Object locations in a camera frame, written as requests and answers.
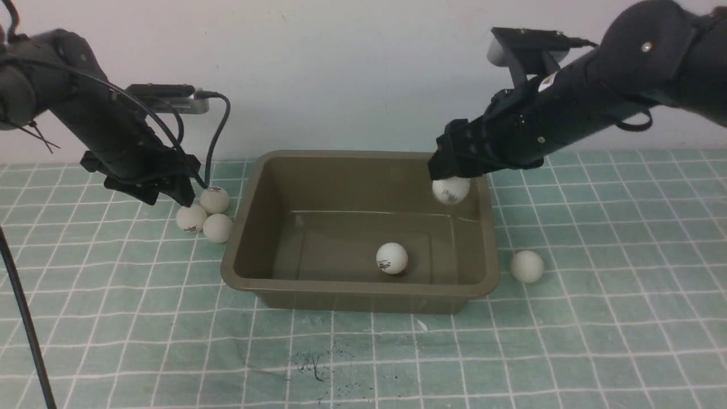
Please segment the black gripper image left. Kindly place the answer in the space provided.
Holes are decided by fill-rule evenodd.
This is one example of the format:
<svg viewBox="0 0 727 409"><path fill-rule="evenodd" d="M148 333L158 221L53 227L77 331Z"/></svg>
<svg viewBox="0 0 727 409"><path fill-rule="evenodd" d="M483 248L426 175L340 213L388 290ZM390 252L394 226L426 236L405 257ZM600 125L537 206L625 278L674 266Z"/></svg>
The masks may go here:
<svg viewBox="0 0 727 409"><path fill-rule="evenodd" d="M182 207L193 204L192 176L174 148L163 145L153 131L83 128L80 141L87 148L81 166L104 174L106 188L133 197L165 194ZM198 170L199 161L192 155L187 158Z"/></svg>

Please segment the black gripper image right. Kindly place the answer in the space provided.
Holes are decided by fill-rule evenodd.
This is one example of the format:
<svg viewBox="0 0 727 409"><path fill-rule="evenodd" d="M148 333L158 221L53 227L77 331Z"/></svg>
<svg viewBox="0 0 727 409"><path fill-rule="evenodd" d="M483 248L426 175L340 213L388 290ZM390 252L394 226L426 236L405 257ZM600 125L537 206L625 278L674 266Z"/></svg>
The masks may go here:
<svg viewBox="0 0 727 409"><path fill-rule="evenodd" d="M538 141L534 113L543 101L537 85L520 85L499 90L478 118L449 122L427 162L429 179L470 179L543 166L546 153Z"/></svg>

